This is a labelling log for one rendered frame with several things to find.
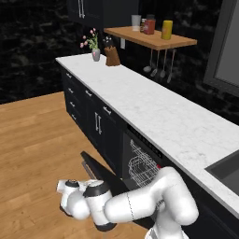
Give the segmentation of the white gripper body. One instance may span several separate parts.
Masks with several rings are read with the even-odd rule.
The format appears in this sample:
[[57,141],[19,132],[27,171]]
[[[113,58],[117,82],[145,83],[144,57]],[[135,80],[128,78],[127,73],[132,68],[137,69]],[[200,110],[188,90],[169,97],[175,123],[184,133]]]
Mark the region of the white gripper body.
[[65,182],[66,182],[66,179],[60,179],[58,181],[57,186],[56,186],[56,191],[58,193],[61,193],[61,194],[65,193]]

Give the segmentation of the black dishwasher door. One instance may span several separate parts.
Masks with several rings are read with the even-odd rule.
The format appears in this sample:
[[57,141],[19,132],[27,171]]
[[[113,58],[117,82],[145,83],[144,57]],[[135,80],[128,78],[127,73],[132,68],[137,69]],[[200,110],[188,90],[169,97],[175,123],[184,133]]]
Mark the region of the black dishwasher door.
[[104,180],[108,184],[113,196],[117,196],[119,194],[122,194],[123,192],[129,191],[121,179],[111,173],[90,154],[85,151],[82,151],[80,155],[83,158],[84,162],[91,169],[92,173],[94,174],[94,177],[100,180]]

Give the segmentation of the dark cupboard door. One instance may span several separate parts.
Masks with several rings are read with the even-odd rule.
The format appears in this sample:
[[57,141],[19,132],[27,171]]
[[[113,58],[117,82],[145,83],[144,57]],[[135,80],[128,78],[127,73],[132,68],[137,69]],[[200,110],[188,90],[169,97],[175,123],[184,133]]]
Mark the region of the dark cupboard door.
[[87,100],[86,101],[86,114],[87,114],[88,138],[90,139],[92,144],[97,148],[98,147],[98,132],[96,132],[96,130],[95,130],[94,112],[96,112],[94,104],[91,101]]
[[120,128],[108,119],[103,112],[101,116],[101,129],[103,137],[104,158],[110,163],[114,172],[121,176],[121,132]]

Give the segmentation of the black dishwasher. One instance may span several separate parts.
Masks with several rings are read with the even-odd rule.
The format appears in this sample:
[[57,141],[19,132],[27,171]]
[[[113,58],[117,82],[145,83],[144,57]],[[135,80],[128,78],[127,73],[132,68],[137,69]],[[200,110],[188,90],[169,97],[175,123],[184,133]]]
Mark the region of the black dishwasher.
[[132,152],[130,141],[133,140],[140,148],[142,148],[157,163],[160,170],[164,166],[172,166],[169,159],[156,147],[154,147],[142,134],[134,127],[127,125],[127,129],[123,134],[123,154],[122,154],[122,179],[129,190],[136,190],[140,187],[130,178],[129,160],[135,156]]

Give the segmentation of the dark drawer front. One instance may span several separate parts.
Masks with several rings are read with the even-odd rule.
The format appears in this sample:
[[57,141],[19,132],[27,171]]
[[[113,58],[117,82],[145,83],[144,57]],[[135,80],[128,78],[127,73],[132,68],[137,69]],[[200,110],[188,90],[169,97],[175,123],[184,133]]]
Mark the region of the dark drawer front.
[[68,82],[68,83],[74,83],[81,91],[83,90],[83,86],[81,84],[81,82],[74,76],[72,75],[69,71],[67,71],[65,68],[62,68],[61,69],[62,71],[62,77],[63,77],[63,80],[65,82]]
[[[72,110],[75,110],[81,117],[84,116],[84,110],[81,107],[81,105],[79,104],[78,100],[74,96],[66,94],[65,95],[65,102],[66,102],[66,108],[70,108]],[[73,102],[75,107],[72,107],[70,105],[70,102]]]
[[[87,90],[89,93],[92,94],[92,96],[90,97],[85,90]],[[100,99],[87,87],[83,87],[83,91],[84,91],[84,95],[85,97],[91,101],[96,107],[100,107],[101,106],[101,101]]]
[[85,127],[84,127],[84,124],[83,124],[83,121],[82,121],[82,118],[81,116],[75,111],[75,110],[72,110],[70,108],[67,108],[66,109],[67,113],[70,115],[70,117],[72,118],[72,114],[75,115],[75,117],[77,118],[77,120],[74,120],[73,118],[73,121],[76,123],[76,125],[80,128],[80,130],[82,132],[85,132]]
[[66,94],[74,96],[81,105],[84,104],[84,99],[82,97],[82,91],[74,83],[64,82],[63,86],[64,86],[64,92]]
[[[108,115],[108,113],[104,111],[103,106],[106,106],[106,108],[111,111],[111,115]],[[114,123],[115,123],[118,127],[120,127],[122,130],[124,130],[124,129],[126,128],[126,123],[125,123],[125,121],[121,118],[121,116],[119,116],[119,115],[117,114],[117,112],[116,112],[112,107],[110,107],[109,105],[107,105],[105,102],[101,101],[101,108],[102,108],[103,114],[104,114],[109,120],[111,120],[112,122],[114,122]]]

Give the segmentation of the brown knife block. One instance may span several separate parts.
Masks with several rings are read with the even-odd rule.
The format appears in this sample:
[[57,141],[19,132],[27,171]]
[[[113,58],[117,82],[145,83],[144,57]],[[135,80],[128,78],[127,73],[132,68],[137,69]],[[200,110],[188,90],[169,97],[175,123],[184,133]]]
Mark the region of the brown knife block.
[[103,39],[105,45],[105,55],[106,55],[106,65],[107,66],[117,66],[120,65],[120,57],[117,52],[117,48],[114,46],[112,38],[106,36]]

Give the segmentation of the grey vase with pink flowers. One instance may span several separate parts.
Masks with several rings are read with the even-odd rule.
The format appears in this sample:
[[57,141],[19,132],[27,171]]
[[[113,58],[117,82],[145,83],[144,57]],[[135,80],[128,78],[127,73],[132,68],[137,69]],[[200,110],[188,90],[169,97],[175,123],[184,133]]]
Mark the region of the grey vase with pink flowers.
[[99,62],[100,61],[100,54],[101,51],[99,49],[98,46],[98,34],[96,33],[96,29],[92,28],[90,30],[90,36],[83,36],[83,42],[80,43],[80,47],[86,47],[88,46],[91,50],[91,55],[92,58],[95,62]]

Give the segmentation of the grey hanging ladle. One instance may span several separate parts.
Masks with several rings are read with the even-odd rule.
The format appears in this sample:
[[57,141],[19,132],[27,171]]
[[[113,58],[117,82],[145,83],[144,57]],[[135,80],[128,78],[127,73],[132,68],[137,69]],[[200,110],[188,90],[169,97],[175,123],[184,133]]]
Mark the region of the grey hanging ladle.
[[153,56],[153,49],[151,50],[150,52],[150,60],[149,60],[149,65],[148,66],[145,66],[143,68],[144,72],[148,73],[151,71],[151,66],[152,66],[152,56]]

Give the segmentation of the grey hanging spoon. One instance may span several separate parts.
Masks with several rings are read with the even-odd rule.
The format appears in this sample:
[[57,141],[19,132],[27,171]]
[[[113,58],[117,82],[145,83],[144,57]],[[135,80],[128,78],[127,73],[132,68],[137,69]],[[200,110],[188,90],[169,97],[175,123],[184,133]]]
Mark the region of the grey hanging spoon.
[[157,74],[157,72],[158,72],[159,58],[160,58],[160,51],[158,50],[156,67],[155,67],[155,69],[151,72],[151,74],[150,74],[151,77],[155,77],[156,74]]
[[165,53],[164,53],[163,68],[162,68],[161,73],[160,73],[160,77],[161,77],[161,78],[164,78],[164,77],[165,77],[166,57],[167,57],[167,49],[165,50]]

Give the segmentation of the grey hanging spatula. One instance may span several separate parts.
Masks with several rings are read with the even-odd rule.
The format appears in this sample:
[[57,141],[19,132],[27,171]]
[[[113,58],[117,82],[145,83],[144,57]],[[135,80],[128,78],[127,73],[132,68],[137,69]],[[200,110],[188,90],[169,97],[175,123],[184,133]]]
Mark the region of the grey hanging spatula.
[[170,72],[169,72],[169,75],[168,75],[168,78],[167,78],[167,83],[170,83],[170,81],[172,79],[175,55],[176,55],[176,49],[173,49],[172,61],[171,61],[171,66],[170,66]]

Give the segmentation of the dark sink basin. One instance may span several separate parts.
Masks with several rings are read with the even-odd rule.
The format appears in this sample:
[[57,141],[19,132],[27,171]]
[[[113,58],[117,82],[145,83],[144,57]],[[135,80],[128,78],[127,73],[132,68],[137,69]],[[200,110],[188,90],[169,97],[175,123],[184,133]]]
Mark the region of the dark sink basin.
[[239,196],[239,149],[209,165],[205,171]]

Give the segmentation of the red jar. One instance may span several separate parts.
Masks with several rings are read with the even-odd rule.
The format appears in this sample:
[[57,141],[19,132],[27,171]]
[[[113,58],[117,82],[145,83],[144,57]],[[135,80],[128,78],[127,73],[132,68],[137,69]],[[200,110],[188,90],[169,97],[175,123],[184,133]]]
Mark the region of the red jar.
[[147,35],[153,35],[155,30],[155,16],[153,14],[147,14],[147,18],[144,24],[144,33]]

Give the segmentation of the yellow canister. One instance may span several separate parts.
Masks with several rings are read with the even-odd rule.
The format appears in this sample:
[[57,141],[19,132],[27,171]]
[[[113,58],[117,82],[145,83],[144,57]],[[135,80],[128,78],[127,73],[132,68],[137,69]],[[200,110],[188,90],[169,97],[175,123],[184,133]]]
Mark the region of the yellow canister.
[[164,21],[162,23],[162,39],[169,40],[172,35],[173,22],[172,21]]

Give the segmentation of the wooden wall shelf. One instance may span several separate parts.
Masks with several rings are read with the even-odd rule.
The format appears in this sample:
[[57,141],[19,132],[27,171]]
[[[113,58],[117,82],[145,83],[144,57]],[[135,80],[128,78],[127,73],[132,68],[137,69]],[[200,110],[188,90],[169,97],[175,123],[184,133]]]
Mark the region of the wooden wall shelf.
[[162,39],[161,31],[155,30],[153,35],[146,35],[139,31],[134,31],[132,26],[105,28],[104,32],[155,50],[177,49],[197,44],[196,39],[180,35],[172,35],[169,40],[164,40]]

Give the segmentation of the dark wall cupboard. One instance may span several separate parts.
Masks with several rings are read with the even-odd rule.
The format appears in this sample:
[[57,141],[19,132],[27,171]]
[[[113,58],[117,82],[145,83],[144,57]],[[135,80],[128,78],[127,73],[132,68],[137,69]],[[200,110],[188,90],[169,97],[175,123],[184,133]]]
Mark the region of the dark wall cupboard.
[[138,14],[139,0],[83,0],[85,18],[78,15],[78,0],[66,0],[68,18],[89,27],[130,26],[132,15]]

